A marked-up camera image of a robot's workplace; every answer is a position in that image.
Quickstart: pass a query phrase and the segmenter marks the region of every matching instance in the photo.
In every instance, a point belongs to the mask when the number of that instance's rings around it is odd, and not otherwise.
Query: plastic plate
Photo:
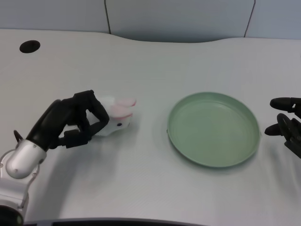
[[[180,153],[209,167],[245,161],[260,141],[257,120],[243,103],[210,92],[179,101],[169,115],[167,132]]]

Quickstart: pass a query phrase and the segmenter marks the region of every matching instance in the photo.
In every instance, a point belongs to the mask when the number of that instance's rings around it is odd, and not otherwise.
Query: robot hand
[[[278,110],[295,113],[301,118],[301,98],[275,98],[270,105]],[[264,133],[269,136],[284,136],[285,146],[301,158],[301,123],[294,118],[290,120],[282,113],[277,116],[277,121],[277,124],[267,127]]]
[[[86,110],[98,121],[90,125]],[[28,204],[28,188],[36,178],[48,149],[87,144],[101,131],[110,118],[92,90],[75,94],[72,98],[56,100],[44,112],[30,133],[23,139],[14,131],[16,149],[0,158],[0,225],[21,226]],[[77,129],[64,132],[66,125]]]

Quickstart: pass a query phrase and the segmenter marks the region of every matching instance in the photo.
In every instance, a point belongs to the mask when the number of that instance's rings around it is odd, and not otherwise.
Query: stuffed rabbit
[[[116,99],[114,97],[96,98],[103,105],[110,117],[109,123],[101,131],[96,133],[96,136],[107,136],[116,130],[128,127],[133,116],[131,107],[135,106],[135,99]],[[91,113],[87,113],[87,118],[90,124],[98,121],[98,119]]]

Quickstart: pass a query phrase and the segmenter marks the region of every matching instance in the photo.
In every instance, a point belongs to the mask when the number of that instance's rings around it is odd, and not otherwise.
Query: table surface
[[[38,40],[23,54],[19,46]],[[55,99],[93,89],[136,97],[130,127],[88,145],[47,152],[30,188],[26,220],[150,218],[210,226],[297,226],[301,160],[283,137],[264,135],[279,111],[275,97],[301,97],[301,40],[235,38],[155,43],[109,34],[0,30],[1,153],[26,136]],[[229,169],[198,166],[166,133],[173,105],[212,91],[245,103],[261,145]]]

